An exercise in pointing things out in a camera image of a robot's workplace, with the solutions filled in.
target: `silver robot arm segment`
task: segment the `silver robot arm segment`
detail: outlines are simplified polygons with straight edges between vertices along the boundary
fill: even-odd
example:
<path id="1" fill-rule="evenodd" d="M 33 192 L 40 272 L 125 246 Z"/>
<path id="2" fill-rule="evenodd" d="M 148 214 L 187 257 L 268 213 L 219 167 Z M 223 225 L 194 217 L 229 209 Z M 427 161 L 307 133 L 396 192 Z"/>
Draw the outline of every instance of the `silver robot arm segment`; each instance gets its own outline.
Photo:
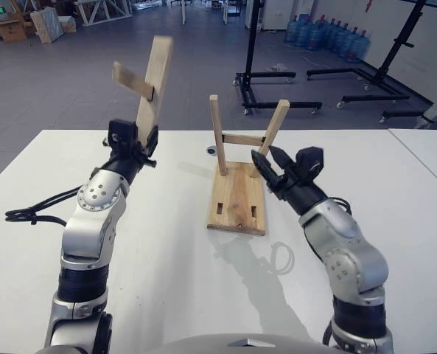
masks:
<path id="1" fill-rule="evenodd" d="M 324 166 L 322 149 L 300 150 L 295 162 L 277 147 L 270 147 L 270 152 L 283 175 L 278 176 L 256 151 L 252 152 L 253 162 L 270 191 L 301 216 L 299 223 L 308 244 L 326 267 L 335 310 L 329 334 L 339 348 L 350 353 L 393 353 L 391 332 L 385 326 L 383 284 L 388 265 L 363 237 L 349 204 L 328 198 L 313 183 Z"/>
<path id="2" fill-rule="evenodd" d="M 45 347 L 108 353 L 112 316 L 104 309 L 116 224 L 126 209 L 135 175 L 145 164 L 155 167 L 148 158 L 157 145 L 157 128 L 146 147 L 137 136 L 135 123 L 112 121 L 108 129 L 110 159 L 77 193 L 76 209 L 63 233 L 59 286 L 53 296 Z"/>

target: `gray floor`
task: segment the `gray floor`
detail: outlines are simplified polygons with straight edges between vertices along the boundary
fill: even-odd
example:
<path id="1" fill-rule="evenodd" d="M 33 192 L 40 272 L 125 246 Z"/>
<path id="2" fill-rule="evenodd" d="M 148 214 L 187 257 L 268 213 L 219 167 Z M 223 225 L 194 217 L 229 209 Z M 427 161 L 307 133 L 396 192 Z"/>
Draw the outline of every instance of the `gray floor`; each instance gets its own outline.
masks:
<path id="1" fill-rule="evenodd" d="M 157 7 L 134 13 L 132 18 L 84 28 L 66 34 L 53 44 L 34 36 L 27 41 L 0 41 L 0 172 L 43 129 L 106 129 L 113 118 L 136 118 L 138 97 L 111 80 L 114 60 L 144 73 L 154 35 L 172 35 L 175 48 L 164 98 L 160 129 L 211 129 L 208 97 L 218 94 L 224 129 L 264 129 L 272 111 L 242 115 L 240 95 L 231 85 L 244 70 L 248 31 L 244 16 L 230 18 L 197 2 L 187 7 L 188 21 L 181 24 L 179 6 Z M 315 116 L 308 109 L 293 109 L 283 129 L 411 128 L 414 118 L 378 123 L 391 102 L 351 103 L 342 110 L 335 104 L 342 94 L 361 94 L 363 83 L 354 75 L 331 76 L 307 82 L 305 71 L 341 67 L 345 63 L 328 52 L 308 52 L 286 46 L 284 33 L 260 33 L 254 71 L 277 63 L 297 71 L 294 84 L 269 80 L 254 86 L 258 100 L 321 100 Z M 416 99 L 411 105 L 425 106 Z M 396 105 L 410 109 L 407 102 Z"/>

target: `wooden stick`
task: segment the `wooden stick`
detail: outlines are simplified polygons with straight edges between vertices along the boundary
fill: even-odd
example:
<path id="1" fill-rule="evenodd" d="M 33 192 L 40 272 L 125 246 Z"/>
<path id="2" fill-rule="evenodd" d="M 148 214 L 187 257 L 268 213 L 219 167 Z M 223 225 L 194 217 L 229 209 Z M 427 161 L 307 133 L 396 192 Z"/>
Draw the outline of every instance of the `wooden stick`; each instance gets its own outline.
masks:
<path id="1" fill-rule="evenodd" d="M 276 110 L 274 111 L 274 114 L 270 120 L 268 129 L 265 132 L 265 140 L 262 143 L 261 147 L 259 148 L 259 152 L 262 155 L 267 155 L 269 152 L 269 147 L 272 145 L 274 139 L 276 138 L 277 132 L 280 129 L 280 126 L 282 125 L 282 122 L 284 121 L 285 116 L 287 115 L 287 112 L 290 108 L 290 102 L 287 100 L 280 100 L 279 104 L 277 105 Z M 251 173 L 251 177 L 256 178 L 259 176 L 259 171 L 254 168 L 253 172 Z"/>
<path id="2" fill-rule="evenodd" d="M 18 5 L 18 2 L 16 0 L 10 0 L 10 3 L 13 7 L 13 11 L 16 13 L 21 13 L 20 5 Z"/>
<path id="3" fill-rule="evenodd" d="M 260 136 L 223 134 L 223 142 L 227 144 L 261 146 L 264 138 Z"/>
<path id="4" fill-rule="evenodd" d="M 139 130 L 138 140 L 143 146 L 146 146 L 147 137 L 159 119 L 171 56 L 172 37 L 155 36 L 144 78 L 147 83 L 154 87 L 154 98 L 150 102 L 141 97 L 136 117 L 136 125 L 138 125 Z"/>
<path id="5" fill-rule="evenodd" d="M 225 148 L 223 146 L 220 107 L 218 106 L 218 96 L 216 94 L 210 95 L 210 112 L 215 144 L 217 145 L 218 168 L 220 169 L 220 175 L 226 176 Z"/>
<path id="6" fill-rule="evenodd" d="M 135 91 L 146 100 L 153 100 L 154 87 L 144 81 L 144 79 L 139 75 L 125 68 L 118 61 L 113 63 L 112 78 L 113 81 L 116 81 L 119 85 Z"/>

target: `black metal stand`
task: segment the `black metal stand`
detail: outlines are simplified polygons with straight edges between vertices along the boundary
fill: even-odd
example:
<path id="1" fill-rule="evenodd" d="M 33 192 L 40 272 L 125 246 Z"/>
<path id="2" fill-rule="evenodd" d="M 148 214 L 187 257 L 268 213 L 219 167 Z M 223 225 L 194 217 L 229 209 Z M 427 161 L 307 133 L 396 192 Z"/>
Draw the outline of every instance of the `black metal stand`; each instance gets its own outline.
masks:
<path id="1" fill-rule="evenodd" d="M 251 28 L 249 29 L 248 56 L 246 58 L 245 72 L 237 72 L 233 80 L 234 86 L 240 87 L 243 114 L 251 112 L 251 108 L 275 108 L 277 102 L 257 102 L 251 88 L 251 78 L 253 77 L 286 77 L 285 82 L 291 83 L 297 75 L 295 72 L 252 72 L 254 45 L 256 44 L 257 21 L 261 0 L 254 0 L 253 12 L 251 14 Z M 290 102 L 291 108 L 313 108 L 312 113 L 316 113 L 321 108 L 321 102 Z"/>
<path id="2" fill-rule="evenodd" d="M 391 117 L 417 117 L 421 116 L 424 111 L 383 111 L 380 123 L 385 123 Z"/>
<path id="3" fill-rule="evenodd" d="M 368 84 L 364 86 L 364 89 L 368 91 L 370 89 L 370 84 L 373 84 L 383 91 L 385 91 L 387 94 L 367 94 L 364 96 L 343 96 L 341 98 L 341 101 L 337 104 L 338 108 L 342 108 L 344 103 L 347 102 L 356 102 L 356 101 L 387 101 L 387 100 L 407 100 L 410 98 L 410 96 L 403 94 L 400 90 L 397 88 L 394 88 L 393 86 L 389 85 L 384 81 L 385 77 L 388 73 L 388 68 L 390 67 L 390 64 L 396 57 L 396 54 L 400 50 L 402 46 L 408 46 L 410 48 L 413 48 L 414 45 L 411 43 L 408 43 L 408 39 L 415 28 L 416 24 L 418 23 L 419 18 L 422 16 L 422 8 L 426 4 L 427 0 L 418 0 L 411 11 L 410 16 L 408 17 L 408 20 L 405 22 L 405 25 L 402 28 L 402 31 L 399 33 L 398 37 L 395 39 L 395 43 L 392 46 L 390 52 L 388 53 L 387 57 L 385 58 L 383 64 L 381 67 L 378 68 L 375 75 L 369 74 L 368 72 L 358 69 L 358 68 L 345 68 L 345 69 L 325 69 L 325 70 L 309 70 L 307 71 L 307 80 L 310 79 L 313 75 L 319 75 L 319 74 L 336 74 L 336 73 L 342 73 L 342 72 L 353 72 L 359 77 L 363 78 L 364 80 L 368 81 Z"/>

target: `blue water jug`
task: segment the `blue water jug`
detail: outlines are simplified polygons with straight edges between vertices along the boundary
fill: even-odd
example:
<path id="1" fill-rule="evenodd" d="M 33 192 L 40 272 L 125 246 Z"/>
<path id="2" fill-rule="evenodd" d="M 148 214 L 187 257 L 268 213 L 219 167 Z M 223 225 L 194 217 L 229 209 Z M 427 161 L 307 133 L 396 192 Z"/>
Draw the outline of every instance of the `blue water jug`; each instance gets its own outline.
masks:
<path id="1" fill-rule="evenodd" d="M 325 22 L 326 21 L 324 20 L 324 15 L 322 15 L 321 18 L 313 25 L 313 28 L 310 31 L 310 35 L 308 36 L 308 41 L 306 45 L 306 48 L 308 50 L 320 49 L 321 42 L 323 41 L 324 33 L 327 27 L 325 26 Z"/>
<path id="2" fill-rule="evenodd" d="M 359 63 L 364 58 L 370 43 L 370 40 L 366 37 L 366 31 L 363 30 L 361 35 L 352 41 L 346 61 L 349 63 Z"/>
<path id="3" fill-rule="evenodd" d="M 285 33 L 286 42 L 295 42 L 297 39 L 298 21 L 297 16 L 287 24 L 287 32 Z"/>
<path id="4" fill-rule="evenodd" d="M 344 24 L 344 27 L 341 28 L 338 33 L 336 33 L 335 40 L 333 42 L 333 45 L 331 47 L 331 51 L 333 53 L 339 52 L 339 48 L 341 48 L 341 44 L 343 44 L 344 38 L 348 34 L 348 23 L 346 22 Z"/>
<path id="5" fill-rule="evenodd" d="M 340 58 L 346 58 L 348 54 L 348 50 L 351 47 L 353 40 L 356 39 L 357 37 L 359 37 L 359 35 L 357 34 L 357 27 L 354 27 L 352 33 L 348 34 L 343 39 L 343 43 L 341 44 L 341 47 L 339 48 L 339 52 L 338 52 L 338 56 Z"/>
<path id="6" fill-rule="evenodd" d="M 296 46 L 306 46 L 308 42 L 308 37 L 312 30 L 312 22 L 308 18 L 303 24 L 298 28 L 297 40 L 295 42 Z"/>
<path id="7" fill-rule="evenodd" d="M 328 40 L 329 32 L 333 29 L 334 26 L 336 26 L 335 25 L 335 19 L 332 18 L 331 19 L 331 24 L 326 26 L 326 28 L 324 30 L 323 42 L 321 43 L 321 46 L 326 46 L 326 41 Z"/>
<path id="8" fill-rule="evenodd" d="M 326 37 L 326 41 L 324 43 L 324 47 L 326 49 L 331 49 L 333 47 L 336 34 L 339 32 L 340 29 L 341 29 L 341 21 L 338 21 L 338 23 L 333 28 L 329 29 L 328 35 Z"/>

